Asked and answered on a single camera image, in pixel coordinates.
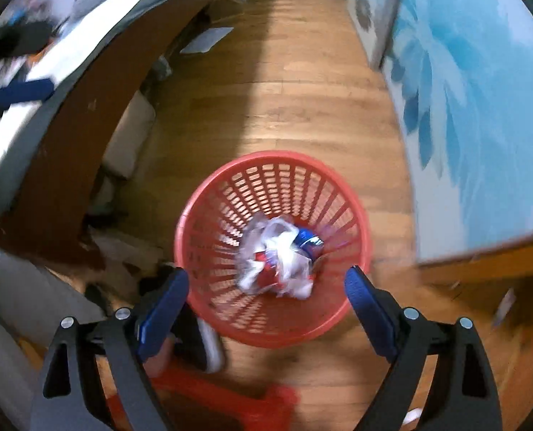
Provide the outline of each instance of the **perforated basket wall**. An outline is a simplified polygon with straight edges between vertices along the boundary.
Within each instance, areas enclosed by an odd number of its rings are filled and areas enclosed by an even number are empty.
[[[310,298],[245,295],[236,285],[237,247],[251,216],[290,214],[325,242]],[[175,261],[190,275],[189,302],[219,333],[257,347],[277,348],[329,330],[349,309],[346,270],[368,270],[366,214],[346,182],[322,162],[273,150],[236,159],[191,196],[177,226]]]

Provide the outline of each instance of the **silver screw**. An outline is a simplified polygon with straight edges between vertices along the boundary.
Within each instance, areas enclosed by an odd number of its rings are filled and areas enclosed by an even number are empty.
[[[115,317],[119,321],[123,321],[123,319],[127,319],[129,316],[131,316],[131,310],[129,308],[119,308],[115,312]]]
[[[415,310],[414,308],[405,308],[404,309],[404,317],[407,318],[407,319],[412,319],[412,321],[414,321],[414,319],[418,319],[418,311]]]
[[[61,327],[63,329],[69,329],[74,323],[75,323],[75,320],[71,316],[67,316],[66,318],[63,318],[63,320],[61,321]]]
[[[472,321],[468,318],[460,318],[460,325],[464,329],[471,329],[474,324],[472,324]]]

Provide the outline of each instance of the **black shoe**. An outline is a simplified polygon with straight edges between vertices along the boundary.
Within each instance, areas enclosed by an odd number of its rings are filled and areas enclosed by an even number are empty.
[[[160,263],[155,277],[139,281],[139,293],[144,295],[161,287],[174,270],[174,264]],[[171,327],[171,333],[176,337],[173,353],[179,358],[207,373],[220,371],[224,367],[224,345],[220,336],[198,318],[187,303]]]

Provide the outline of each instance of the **blue wrapper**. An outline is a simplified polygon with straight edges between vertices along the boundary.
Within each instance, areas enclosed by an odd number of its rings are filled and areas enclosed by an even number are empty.
[[[299,234],[293,243],[302,249],[312,262],[320,257],[325,246],[325,243],[307,228],[299,228]]]

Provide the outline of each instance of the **white bed sheet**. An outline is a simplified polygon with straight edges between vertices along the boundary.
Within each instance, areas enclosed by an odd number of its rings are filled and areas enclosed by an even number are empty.
[[[86,15],[64,39],[53,46],[27,75],[27,80],[50,77],[62,82],[93,52],[107,33],[139,0],[107,0]],[[0,120],[0,163],[14,139],[41,105],[29,102],[11,106]]]

